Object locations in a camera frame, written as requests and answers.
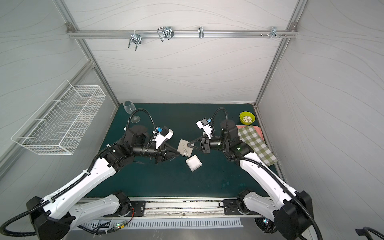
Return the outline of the white jewelry box base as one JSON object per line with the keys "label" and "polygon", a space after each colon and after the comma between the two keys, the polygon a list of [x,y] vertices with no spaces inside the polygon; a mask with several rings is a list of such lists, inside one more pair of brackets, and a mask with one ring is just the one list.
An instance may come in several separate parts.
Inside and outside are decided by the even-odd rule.
{"label": "white jewelry box base", "polygon": [[202,162],[200,161],[197,155],[193,155],[192,157],[188,158],[186,160],[186,164],[188,165],[191,172],[194,172],[202,166]]}

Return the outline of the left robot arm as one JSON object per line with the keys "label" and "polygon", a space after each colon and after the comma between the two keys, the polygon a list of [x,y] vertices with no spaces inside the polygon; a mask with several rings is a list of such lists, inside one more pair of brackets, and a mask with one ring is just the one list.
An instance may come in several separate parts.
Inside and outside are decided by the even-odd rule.
{"label": "left robot arm", "polygon": [[121,191],[83,205],[79,205],[78,201],[100,183],[132,164],[135,157],[152,158],[156,163],[177,157],[177,150],[166,142],[173,135],[168,127],[157,127],[152,136],[141,125],[126,128],[121,139],[97,154],[91,165],[73,180],[43,198],[30,199],[27,211],[1,225],[1,234],[61,240],[69,231],[97,217],[133,216],[131,200]]}

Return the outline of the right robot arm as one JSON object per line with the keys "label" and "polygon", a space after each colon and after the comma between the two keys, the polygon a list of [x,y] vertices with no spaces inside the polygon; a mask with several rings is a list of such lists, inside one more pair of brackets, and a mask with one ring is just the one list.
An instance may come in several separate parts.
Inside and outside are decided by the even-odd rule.
{"label": "right robot arm", "polygon": [[309,227],[314,228],[319,240],[323,239],[314,218],[310,195],[305,191],[296,191],[272,172],[256,151],[240,139],[238,128],[232,121],[221,123],[219,136],[214,134],[213,120],[201,119],[196,124],[203,130],[203,135],[189,143],[190,148],[204,154],[212,150],[222,151],[229,161],[246,171],[268,194],[265,198],[255,192],[243,191],[238,197],[241,213],[262,215],[287,240],[303,239],[302,234]]}

